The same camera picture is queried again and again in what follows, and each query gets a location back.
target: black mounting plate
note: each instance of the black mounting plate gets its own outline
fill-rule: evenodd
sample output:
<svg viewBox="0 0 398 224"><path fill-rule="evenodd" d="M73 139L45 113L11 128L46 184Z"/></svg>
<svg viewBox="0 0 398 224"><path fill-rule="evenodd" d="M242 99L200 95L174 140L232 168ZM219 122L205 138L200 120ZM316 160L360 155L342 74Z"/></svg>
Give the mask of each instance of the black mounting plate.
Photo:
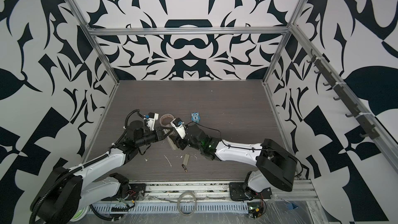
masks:
<svg viewBox="0 0 398 224"><path fill-rule="evenodd" d="M264 189L261 194L263 199L271 199L272 191L271 188ZM243 190L243 183L229 183L229 196L232 201L250 201L253 198L248 198Z"/></svg>
<svg viewBox="0 0 398 224"><path fill-rule="evenodd" d="M145 196L145 189L147 185L145 183L129 183L129 186L131 187L131 190L136 192L130 195L126 201L131 201L131 200L136 200L138 198L139 192L141 191L141 194ZM102 201L117 201L117 198L119 198L117 194L112 196L112 197L107 197L102 199Z"/></svg>

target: metal grate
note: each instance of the metal grate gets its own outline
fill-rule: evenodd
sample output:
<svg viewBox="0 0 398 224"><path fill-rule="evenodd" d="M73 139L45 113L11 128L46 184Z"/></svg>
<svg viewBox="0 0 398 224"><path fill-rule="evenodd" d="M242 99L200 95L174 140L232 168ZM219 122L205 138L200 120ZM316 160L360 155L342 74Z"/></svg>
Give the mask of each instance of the metal grate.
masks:
<svg viewBox="0 0 398 224"><path fill-rule="evenodd" d="M95 210L99 213L109 213L112 207L123 208L119 203L97 203L93 204ZM182 212L192 212L195 204L193 202L181 203ZM198 202L196 206L197 213L243 213L248 212L248 206L246 202ZM136 203L135 207L126 212L112 212L117 213L129 213L129 214L176 214L179 213L177 210L176 203Z"/></svg>

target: debris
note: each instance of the debris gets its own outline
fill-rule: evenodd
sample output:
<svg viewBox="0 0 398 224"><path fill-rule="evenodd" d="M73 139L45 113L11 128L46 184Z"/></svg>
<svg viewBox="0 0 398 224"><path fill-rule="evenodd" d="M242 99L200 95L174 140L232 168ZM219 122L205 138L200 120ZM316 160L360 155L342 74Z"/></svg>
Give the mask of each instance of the debris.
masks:
<svg viewBox="0 0 398 224"><path fill-rule="evenodd" d="M189 154L186 153L184 157L184 162L182 164L187 165L188 164L188 159L189 159Z"/></svg>
<svg viewBox="0 0 398 224"><path fill-rule="evenodd" d="M169 159L166 157L166 155L163 155L163 156L167 159L167 162L169 162L170 168L171 168L171 167L172 167L172 164L170 163Z"/></svg>

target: black cable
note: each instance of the black cable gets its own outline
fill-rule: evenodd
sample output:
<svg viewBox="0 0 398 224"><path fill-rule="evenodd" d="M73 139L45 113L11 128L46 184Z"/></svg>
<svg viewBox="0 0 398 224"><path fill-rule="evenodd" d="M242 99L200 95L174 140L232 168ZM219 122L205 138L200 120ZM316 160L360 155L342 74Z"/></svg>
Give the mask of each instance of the black cable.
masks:
<svg viewBox="0 0 398 224"><path fill-rule="evenodd" d="M111 218L111 217L103 216L103 215L101 215L100 213L98 213L97 210L95 210L95 208L93 207L92 204L90 204L90 208L91 208L91 211L93 211L93 213L94 213L98 218L100 218L100 219L102 219L102 220L112 221L112 220L114 219L114 218Z"/></svg>
<svg viewBox="0 0 398 224"><path fill-rule="evenodd" d="M193 121L191 121L191 122L189 122L188 124L186 124L186 126L188 126L190 123L195 123L195 124L197 124L198 126L201 126L201 127L204 127L204 128L210 129L210 130L215 130L215 131L219 132L219 133L220 133L220 139L221 139L222 143L223 143L225 146L228 146L228 147L230 147L230 148L238 148L238 149L251 150L251 151L285 152L285 151L278 151L278 150L273 150L273 149L250 149L250 148L243 148L243 147L231 146L231 145L229 145L229 144L224 143L224 141L222 140L222 137L221 137L221 131L219 131L219 130L217 130L217 129L210 128L210 127L202 126L201 124L198 124L198 123L193 122ZM300 165L301 165L301 172L298 173L297 175L295 175L295 177L296 177L296 176L298 176L298 175L300 175L300 174L302 173L302 171L303 171L303 166L302 166L301 161L300 161L297 157L295 157L295 156L293 156L293 157L296 158L297 161L298 161L298 162L300 163Z"/></svg>
<svg viewBox="0 0 398 224"><path fill-rule="evenodd" d="M90 161L90 162L85 163L83 166L84 166L84 167L90 166L90 165L92 165L92 164L94 164L94 163L96 163L96 162L98 162L98 161L101 161L102 159L104 159L104 158L106 158L106 157L108 157L108 156L109 156L109 154L104 154L103 156L101 156L101 157L99 157L99 158L97 158L97 159L94 159L94 160L92 160L92 161ZM33 207L33 209L32 209L32 214L30 215L30 218L29 218L29 224L34 224L34 223L35 223L37 213L39 212L40 207L42 206L44 200L48 197L48 195L49 195L54 189L58 188L59 185L60 185L64 180L69 179L70 177L73 176L73 174L75 174L76 172L78 172L78 171L80 171L80 170L82 170L82 169L83 169L83 167L82 167L82 166L79 166L79 167L75 168L74 170L71 170L71 171L67 172L65 175L63 175L63 176L60 177L57 181L54 182L54 184L46 191L46 193L43 194L43 196L36 202L35 206Z"/></svg>
<svg viewBox="0 0 398 224"><path fill-rule="evenodd" d="M297 175L295 175L295 177L296 177L296 176L299 176L299 175L301 175L301 173L302 173L302 171L303 171L303 169L304 169L304 167L302 166L302 163L300 162L300 160L298 160L298 159L297 159L297 161L300 163L300 166L301 166L301 172L300 172L300 173L298 173Z"/></svg>
<svg viewBox="0 0 398 224"><path fill-rule="evenodd" d="M264 211L263 211L263 213L262 213L262 215L263 215L263 214L265 214L266 211L267 211L267 204L266 204L266 201L264 201L264 199L261 199L261 201L264 202L264 206L265 206Z"/></svg>
<svg viewBox="0 0 398 224"><path fill-rule="evenodd" d="M137 114L138 114L139 117L144 118L144 116L142 116L142 115L140 114L140 110L139 110L139 109L135 109L135 110L133 110L132 112L130 112L130 113L126 116L126 119L125 119L125 130L124 130L123 134L119 137L119 139L116 141L115 145L118 144L118 143L123 139L123 137L126 135L126 133L127 133L127 122L129 121L130 116L131 116L132 114L134 114L135 112L138 112Z"/></svg>
<svg viewBox="0 0 398 224"><path fill-rule="evenodd" d="M121 212L121 211L126 211L126 210L129 210L129 209L132 209L133 207L135 207L135 202L132 203L132 206L128 206L126 208L115 208L115 207L112 207L111 211L112 212L118 212L118 211Z"/></svg>
<svg viewBox="0 0 398 224"><path fill-rule="evenodd" d="M143 156L145 154L145 152L147 151L147 149L149 149L151 144L148 145L148 147L145 149L144 153L141 153L140 147L138 147L138 152L140 153L141 156Z"/></svg>

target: hook rack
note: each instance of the hook rack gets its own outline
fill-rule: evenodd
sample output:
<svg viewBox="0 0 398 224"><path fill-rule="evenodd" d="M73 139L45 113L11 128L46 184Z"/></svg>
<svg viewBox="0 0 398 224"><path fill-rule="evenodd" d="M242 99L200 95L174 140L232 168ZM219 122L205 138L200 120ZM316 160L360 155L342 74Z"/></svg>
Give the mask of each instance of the hook rack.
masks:
<svg viewBox="0 0 398 224"><path fill-rule="evenodd" d="M320 57L313 57L311 61L314 62L314 65L318 68L319 71L315 71L315 73L321 73L323 77L325 77L328 83L323 83L324 86L332 85L332 89L336 92L338 97L333 97L335 101L341 100L348 110L350 114L346 114L346 117L355 117L358 123L366 132L365 135L361 134L361 137L370 137L371 139L375 139L379 137L380 134L375 130L375 125L371 122L371 119L366 115L371 115L370 112L365 112L367 110L362 110L358 106L358 103L355 102L351 93L349 92L349 88L347 84L341 80L338 80L338 76L336 76L336 72L330 68L326 59L321 59Z"/></svg>

